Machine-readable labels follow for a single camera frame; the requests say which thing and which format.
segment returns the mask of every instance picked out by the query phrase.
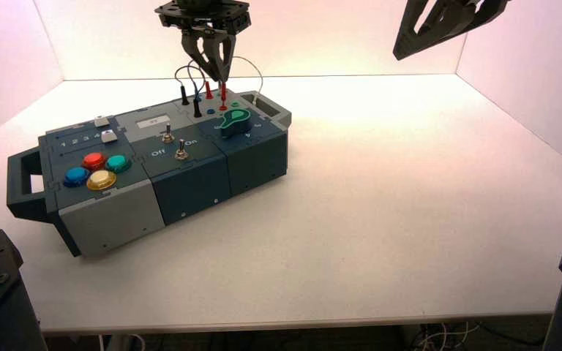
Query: blue button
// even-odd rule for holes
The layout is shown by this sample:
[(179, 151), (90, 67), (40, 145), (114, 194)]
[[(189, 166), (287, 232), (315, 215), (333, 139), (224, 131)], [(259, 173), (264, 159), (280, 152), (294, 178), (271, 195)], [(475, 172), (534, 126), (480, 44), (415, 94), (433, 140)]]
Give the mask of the blue button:
[(130, 160), (125, 156), (115, 155), (110, 157), (106, 163), (106, 169), (113, 173), (121, 173), (130, 168)]
[(69, 188), (75, 188), (77, 186), (84, 185), (89, 178), (90, 172), (82, 167), (75, 167), (66, 172), (66, 178), (64, 179), (64, 185)]

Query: robotic arm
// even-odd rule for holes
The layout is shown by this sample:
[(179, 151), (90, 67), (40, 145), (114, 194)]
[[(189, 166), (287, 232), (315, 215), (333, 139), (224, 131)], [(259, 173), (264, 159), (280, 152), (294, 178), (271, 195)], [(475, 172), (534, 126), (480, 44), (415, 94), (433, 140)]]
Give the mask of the robotic arm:
[(236, 35), (251, 25), (249, 4), (232, 0), (173, 0), (156, 9), (165, 27), (182, 31), (182, 47), (214, 81), (229, 78)]
[[(428, 0), (408, 0), (393, 54), (398, 60), (457, 37), (497, 18), (509, 0), (437, 0), (415, 26)], [(229, 78), (236, 35), (251, 25), (249, 4), (232, 0), (173, 0), (156, 9), (165, 27), (182, 31), (182, 47), (214, 81)]]
[(408, 0), (393, 54), (398, 60), (483, 26), (497, 18), (509, 0), (437, 0), (421, 25), (427, 0)]

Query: yellow button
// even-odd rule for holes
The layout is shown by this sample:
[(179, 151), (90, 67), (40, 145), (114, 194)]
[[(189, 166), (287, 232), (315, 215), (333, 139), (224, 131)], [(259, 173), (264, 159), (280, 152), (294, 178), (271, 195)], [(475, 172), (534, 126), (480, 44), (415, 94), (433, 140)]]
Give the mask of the yellow button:
[(87, 187), (90, 190), (100, 191), (108, 189), (117, 181), (117, 175), (107, 170), (98, 170), (93, 172), (87, 180)]

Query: screw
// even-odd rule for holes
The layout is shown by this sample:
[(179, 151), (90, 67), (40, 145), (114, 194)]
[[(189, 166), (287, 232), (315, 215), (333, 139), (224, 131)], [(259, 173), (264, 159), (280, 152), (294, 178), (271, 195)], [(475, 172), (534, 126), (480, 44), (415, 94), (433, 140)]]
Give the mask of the screw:
[(1, 273), (0, 274), (0, 285), (3, 285), (5, 283), (7, 283), (7, 281), (10, 280), (10, 275), (7, 273)]

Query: handle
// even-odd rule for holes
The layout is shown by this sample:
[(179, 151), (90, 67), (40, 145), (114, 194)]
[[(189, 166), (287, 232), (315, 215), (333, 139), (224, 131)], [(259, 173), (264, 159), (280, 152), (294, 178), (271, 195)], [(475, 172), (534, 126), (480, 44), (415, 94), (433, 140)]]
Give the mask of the handle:
[(39, 147), (7, 159), (7, 207), (14, 217), (50, 223), (46, 213), (45, 193), (31, 193), (31, 175), (41, 174)]

